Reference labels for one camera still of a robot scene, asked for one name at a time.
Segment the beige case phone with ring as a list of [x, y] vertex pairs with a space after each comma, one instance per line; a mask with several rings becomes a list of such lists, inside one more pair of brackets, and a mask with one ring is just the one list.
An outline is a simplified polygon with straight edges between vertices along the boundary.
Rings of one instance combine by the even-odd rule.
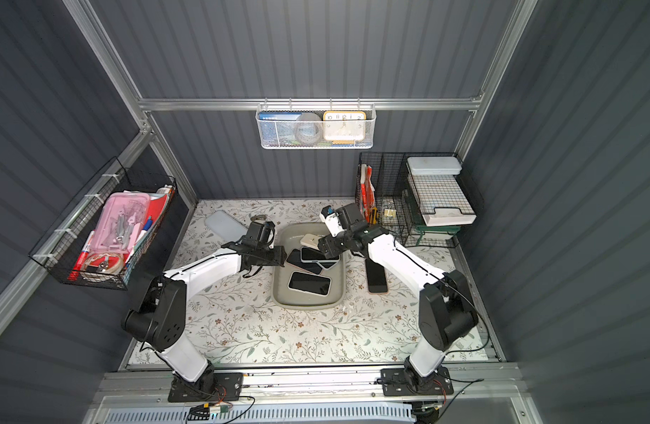
[[321, 240], [321, 236], [307, 233], [303, 238], [300, 240], [300, 245], [302, 247], [308, 247], [311, 249], [319, 250], [319, 242]]

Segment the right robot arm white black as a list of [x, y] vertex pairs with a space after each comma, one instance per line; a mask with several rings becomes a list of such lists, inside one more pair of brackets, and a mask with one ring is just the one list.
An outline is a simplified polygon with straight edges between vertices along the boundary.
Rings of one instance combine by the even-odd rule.
[[324, 256], [346, 251], [359, 254], [390, 272], [416, 295], [421, 339], [404, 362], [404, 383], [417, 391], [434, 382], [450, 346], [480, 322], [465, 275], [423, 261], [389, 230], [367, 222], [355, 203], [337, 210], [326, 206], [320, 219], [329, 231], [318, 240]]

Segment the grey storage tray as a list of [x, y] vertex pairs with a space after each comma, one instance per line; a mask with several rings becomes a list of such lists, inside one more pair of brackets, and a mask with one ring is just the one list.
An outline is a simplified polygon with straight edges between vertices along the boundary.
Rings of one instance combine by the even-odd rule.
[[[337, 263], [303, 263], [300, 260], [300, 240], [307, 233], [328, 235], [325, 224], [292, 224], [279, 231], [277, 245], [283, 246], [287, 260], [283, 267], [274, 269], [272, 298], [281, 307], [295, 310], [318, 310], [335, 307], [344, 299], [346, 293], [346, 259], [343, 255]], [[288, 288], [289, 278], [294, 272], [328, 277], [331, 280], [327, 296], [293, 291]]]

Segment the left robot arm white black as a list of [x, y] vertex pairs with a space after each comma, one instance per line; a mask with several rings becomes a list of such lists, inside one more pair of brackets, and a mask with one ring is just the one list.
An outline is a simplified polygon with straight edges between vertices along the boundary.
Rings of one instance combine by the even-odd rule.
[[239, 240], [144, 282], [132, 294], [123, 330], [153, 350], [181, 381], [210, 392], [215, 366], [188, 337], [189, 304], [228, 277], [248, 279], [266, 268], [282, 267], [287, 254], [275, 244], [275, 233], [273, 222], [253, 222]]

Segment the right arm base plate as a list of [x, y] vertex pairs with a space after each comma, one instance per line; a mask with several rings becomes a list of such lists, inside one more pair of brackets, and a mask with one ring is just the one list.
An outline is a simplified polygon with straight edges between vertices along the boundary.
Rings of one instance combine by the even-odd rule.
[[416, 375], [409, 369], [382, 369], [381, 376], [375, 382], [382, 386], [385, 397], [447, 397], [454, 393], [450, 372], [446, 367], [438, 367], [426, 377]]

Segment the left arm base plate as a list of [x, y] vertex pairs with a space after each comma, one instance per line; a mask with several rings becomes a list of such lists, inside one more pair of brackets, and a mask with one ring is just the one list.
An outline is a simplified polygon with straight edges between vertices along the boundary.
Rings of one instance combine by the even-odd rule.
[[191, 383], [173, 374], [169, 390], [169, 403], [237, 401], [244, 382], [242, 373], [213, 373], [201, 376]]

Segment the light blue case phone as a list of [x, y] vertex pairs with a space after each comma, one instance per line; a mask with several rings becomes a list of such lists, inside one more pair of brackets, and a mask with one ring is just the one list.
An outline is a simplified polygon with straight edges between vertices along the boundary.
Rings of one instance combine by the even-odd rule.
[[328, 257], [319, 250], [301, 247], [300, 260], [303, 263], [337, 263], [340, 260], [340, 256]]

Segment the pink case phone black screen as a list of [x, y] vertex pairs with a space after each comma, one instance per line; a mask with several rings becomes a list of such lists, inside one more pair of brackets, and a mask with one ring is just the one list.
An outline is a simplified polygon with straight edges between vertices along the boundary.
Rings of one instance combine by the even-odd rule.
[[365, 274], [369, 293], [384, 294], [388, 292], [388, 282], [383, 266], [371, 259], [365, 260]]

